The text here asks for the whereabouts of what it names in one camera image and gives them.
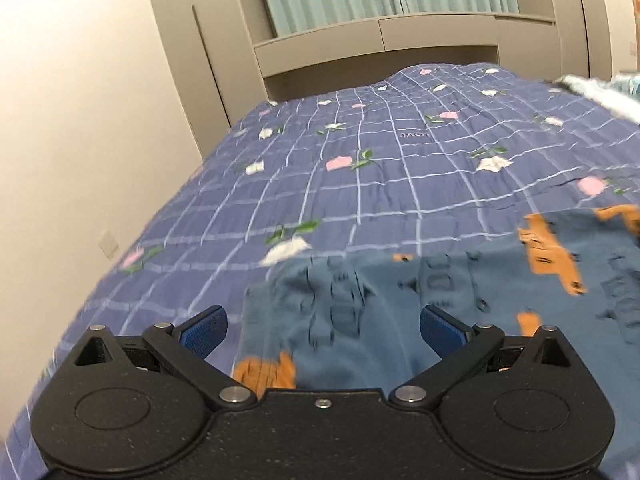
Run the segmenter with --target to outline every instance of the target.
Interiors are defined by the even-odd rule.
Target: green leaf
[[[145,254],[145,261],[147,261],[150,258],[153,258],[154,256],[156,256],[156,254],[159,254],[162,251],[164,251],[164,247],[162,247],[162,245],[156,245],[155,247],[151,247]]]
[[[316,230],[316,228],[320,225],[321,220],[310,220],[309,222],[305,222],[300,224],[298,227],[294,229],[295,233],[311,233]]]
[[[271,245],[271,244],[274,244],[276,242],[279,242],[280,240],[282,240],[284,238],[285,232],[286,232],[286,230],[284,229],[283,226],[278,227],[273,232],[273,234],[264,241],[264,244],[265,245]]]
[[[360,160],[355,164],[352,164],[351,169],[357,170],[358,168],[364,168],[364,166],[368,166],[369,164],[371,164],[371,161],[368,158],[366,158],[365,160]]]
[[[142,270],[143,268],[143,264],[142,262],[138,262],[136,264],[130,265],[129,267],[127,267],[126,269],[123,269],[127,274],[133,274],[138,272],[139,270]]]

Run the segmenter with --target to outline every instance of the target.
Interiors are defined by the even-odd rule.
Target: blue garment
[[[388,394],[439,360],[420,336],[426,304],[507,334],[520,334],[518,313],[534,312],[562,329],[594,375],[616,415],[607,457],[626,456],[640,448],[636,234],[628,231],[629,218],[603,221],[592,210],[543,218],[575,261],[583,294],[568,293],[556,273],[533,273],[522,234],[472,253],[408,261],[385,253],[298,258],[247,290],[238,359],[277,360],[285,351],[299,388],[382,388]]]

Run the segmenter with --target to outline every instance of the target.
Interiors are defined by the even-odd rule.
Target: bedspread
[[[372,86],[259,105],[148,224],[132,249],[145,255],[98,283],[18,416],[0,478],[43,473],[30,409],[87,326],[136,334],[221,304],[228,335],[208,360],[229,373],[244,290],[270,272],[266,242],[297,229],[318,256],[423,256],[505,237],[531,212],[635,203],[638,131],[488,64],[414,66]]]

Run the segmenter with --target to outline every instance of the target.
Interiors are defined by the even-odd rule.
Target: white flower
[[[258,135],[258,137],[260,137],[261,139],[268,139],[272,135],[273,135],[273,128],[263,128],[260,131],[260,134]]]
[[[494,173],[497,173],[502,168],[506,168],[511,164],[513,163],[510,160],[506,160],[505,158],[502,158],[501,156],[496,155],[496,156],[492,156],[491,158],[483,158],[480,161],[480,166],[478,166],[478,171],[487,170],[487,171],[493,171]]]
[[[310,248],[311,245],[306,243],[304,238],[294,236],[291,240],[280,242],[275,247],[272,247],[267,255],[260,260],[260,265],[262,267],[271,267]]]
[[[558,119],[557,117],[547,117],[545,119],[545,123],[551,124],[552,126],[562,126],[564,124],[564,121],[561,119]]]
[[[260,173],[264,171],[264,161],[254,162],[253,164],[249,164],[244,170],[244,174],[252,175],[254,173]]]

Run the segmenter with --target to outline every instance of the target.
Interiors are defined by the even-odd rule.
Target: headboard
[[[398,14],[280,38],[265,0],[151,2],[203,155],[224,124],[261,101],[370,84],[412,64],[484,60],[525,78],[611,76],[604,0],[518,0],[519,14]]]

